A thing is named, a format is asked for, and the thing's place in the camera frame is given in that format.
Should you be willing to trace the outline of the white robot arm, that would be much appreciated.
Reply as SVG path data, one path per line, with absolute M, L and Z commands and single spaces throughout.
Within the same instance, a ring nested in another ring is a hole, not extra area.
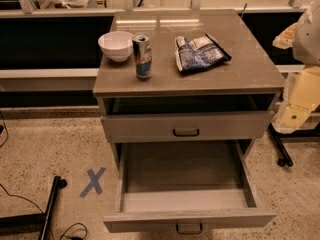
M 313 0 L 296 23 L 275 37 L 273 45 L 291 48 L 293 57 L 304 65 L 299 73 L 287 76 L 283 101 L 272 120 L 277 132 L 291 134 L 320 105 L 320 0 Z

